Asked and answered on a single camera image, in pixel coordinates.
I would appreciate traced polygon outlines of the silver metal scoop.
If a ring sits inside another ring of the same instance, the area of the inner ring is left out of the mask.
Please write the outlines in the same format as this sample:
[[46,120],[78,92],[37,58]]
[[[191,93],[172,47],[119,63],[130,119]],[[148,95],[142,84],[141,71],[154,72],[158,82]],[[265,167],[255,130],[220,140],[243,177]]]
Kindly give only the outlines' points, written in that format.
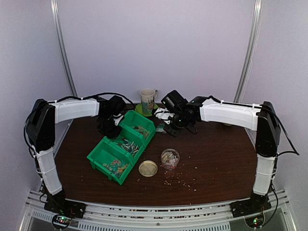
[[164,127],[165,127],[165,123],[160,123],[157,128],[156,128],[156,132],[158,133],[163,133],[163,134],[166,134],[166,131],[164,130]]

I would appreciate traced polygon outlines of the green candy bin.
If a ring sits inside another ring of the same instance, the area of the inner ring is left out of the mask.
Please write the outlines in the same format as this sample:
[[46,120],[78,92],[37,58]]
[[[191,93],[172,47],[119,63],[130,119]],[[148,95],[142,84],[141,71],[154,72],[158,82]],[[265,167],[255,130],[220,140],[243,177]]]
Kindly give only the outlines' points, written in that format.
[[141,135],[145,147],[150,143],[156,131],[153,121],[133,110],[126,112],[119,125],[123,128],[130,128],[133,132]]
[[134,167],[130,155],[114,142],[103,138],[88,154],[91,167],[122,185]]
[[134,166],[146,148],[143,143],[143,138],[136,130],[123,127],[116,138],[110,139],[105,136],[103,139],[124,154]]

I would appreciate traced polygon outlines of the clear plastic round container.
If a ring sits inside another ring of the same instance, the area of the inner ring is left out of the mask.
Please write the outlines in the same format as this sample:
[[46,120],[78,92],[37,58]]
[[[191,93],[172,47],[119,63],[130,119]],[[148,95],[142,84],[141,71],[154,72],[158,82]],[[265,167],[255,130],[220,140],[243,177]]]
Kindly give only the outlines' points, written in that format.
[[174,149],[166,149],[161,153],[161,166],[166,170],[175,170],[180,160],[180,154]]

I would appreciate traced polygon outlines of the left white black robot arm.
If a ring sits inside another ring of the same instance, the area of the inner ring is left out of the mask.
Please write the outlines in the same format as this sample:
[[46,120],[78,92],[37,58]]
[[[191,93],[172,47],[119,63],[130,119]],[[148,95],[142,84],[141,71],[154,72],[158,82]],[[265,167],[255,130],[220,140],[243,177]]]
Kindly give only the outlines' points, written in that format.
[[36,100],[24,123],[24,139],[29,152],[38,165],[50,205],[59,214],[69,210],[69,202],[58,177],[54,160],[55,126],[58,123],[83,117],[97,117],[97,130],[105,137],[114,139],[122,128],[119,121],[126,108],[127,98],[104,92],[88,97],[66,96],[54,101]]

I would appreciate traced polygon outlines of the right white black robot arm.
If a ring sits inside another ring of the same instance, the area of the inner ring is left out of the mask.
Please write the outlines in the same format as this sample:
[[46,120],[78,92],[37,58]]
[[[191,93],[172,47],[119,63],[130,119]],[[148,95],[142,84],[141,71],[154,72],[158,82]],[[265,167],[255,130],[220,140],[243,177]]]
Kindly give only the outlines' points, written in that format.
[[231,103],[212,95],[187,101],[176,90],[167,94],[161,103],[164,107],[157,108],[154,115],[165,122],[164,130],[173,137],[179,136],[184,128],[195,134],[197,122],[218,122],[256,132],[256,178],[246,207],[253,213],[262,208],[276,174],[278,158],[283,154],[278,152],[280,136],[287,132],[272,103]]

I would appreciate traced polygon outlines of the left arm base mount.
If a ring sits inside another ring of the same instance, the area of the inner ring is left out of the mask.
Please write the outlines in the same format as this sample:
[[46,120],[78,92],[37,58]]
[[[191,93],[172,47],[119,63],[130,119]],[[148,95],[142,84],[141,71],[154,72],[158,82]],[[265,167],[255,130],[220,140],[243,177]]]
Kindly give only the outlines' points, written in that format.
[[68,218],[83,218],[86,204],[66,199],[58,201],[48,199],[44,205],[44,209]]

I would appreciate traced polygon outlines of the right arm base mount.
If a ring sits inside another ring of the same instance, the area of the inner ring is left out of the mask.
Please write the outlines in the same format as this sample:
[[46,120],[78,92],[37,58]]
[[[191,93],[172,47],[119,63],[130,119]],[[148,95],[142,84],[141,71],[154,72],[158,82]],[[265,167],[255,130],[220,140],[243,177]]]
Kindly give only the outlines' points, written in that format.
[[252,214],[259,214],[262,211],[270,208],[271,203],[269,201],[260,202],[251,198],[230,203],[230,209],[233,218],[248,216]]

